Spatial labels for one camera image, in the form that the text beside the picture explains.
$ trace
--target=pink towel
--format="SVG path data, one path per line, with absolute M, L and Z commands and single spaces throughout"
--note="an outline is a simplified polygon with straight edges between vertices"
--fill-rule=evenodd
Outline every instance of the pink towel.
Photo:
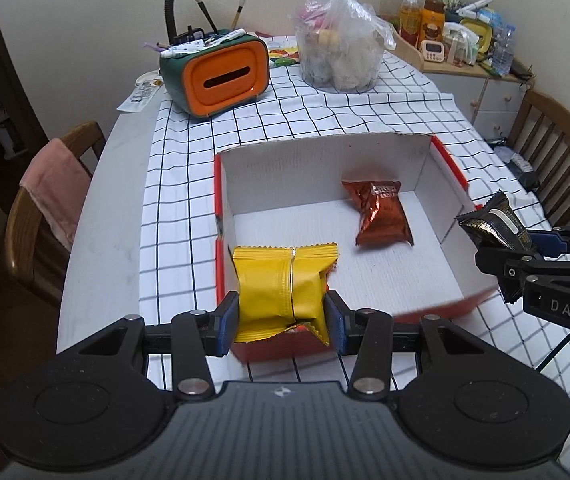
M 20 185 L 50 225 L 56 239 L 72 248 L 90 177 L 60 139 L 52 139 L 30 162 Z

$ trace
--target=metal bolt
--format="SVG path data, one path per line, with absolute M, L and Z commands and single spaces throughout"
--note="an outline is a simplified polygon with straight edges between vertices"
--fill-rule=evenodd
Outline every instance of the metal bolt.
M 197 377 L 183 379 L 178 383 L 178 390 L 185 395 L 201 395 L 204 394 L 208 388 L 209 383 Z
M 379 394 L 385 388 L 385 383 L 375 377 L 362 377 L 354 381 L 354 389 L 361 394 Z

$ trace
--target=cardboard box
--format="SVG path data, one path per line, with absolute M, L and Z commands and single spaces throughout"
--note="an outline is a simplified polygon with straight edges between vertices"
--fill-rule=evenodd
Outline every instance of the cardboard box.
M 360 213 L 341 181 L 399 180 L 414 246 L 356 247 Z M 328 278 L 353 310 L 370 307 L 415 322 L 427 313 L 461 316 L 496 289 L 479 272 L 476 247 L 454 217 L 472 211 L 468 183 L 440 140 L 424 134 L 341 134 L 262 142 L 215 158 L 217 300 L 238 290 L 236 246 L 300 247 L 336 242 Z M 241 361 L 327 350 L 299 328 L 235 344 Z

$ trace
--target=water bottle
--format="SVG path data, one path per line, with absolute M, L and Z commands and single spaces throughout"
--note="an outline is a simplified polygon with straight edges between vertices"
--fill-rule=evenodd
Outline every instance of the water bottle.
M 514 59 L 514 32 L 516 27 L 507 25 L 500 31 L 494 44 L 492 68 L 502 77 L 510 74 L 511 62 Z

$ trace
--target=cabinet drawer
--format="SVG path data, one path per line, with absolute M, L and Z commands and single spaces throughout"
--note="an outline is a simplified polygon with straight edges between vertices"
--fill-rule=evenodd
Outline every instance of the cabinet drawer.
M 485 140 L 507 137 L 516 115 L 517 112 L 478 112 L 474 127 Z
M 474 112 L 481 98 L 485 79 L 449 74 L 428 74 L 438 89 L 454 95 L 456 106 L 468 121 L 472 121 Z
M 481 112 L 517 112 L 527 88 L 520 83 L 489 79 L 482 97 Z

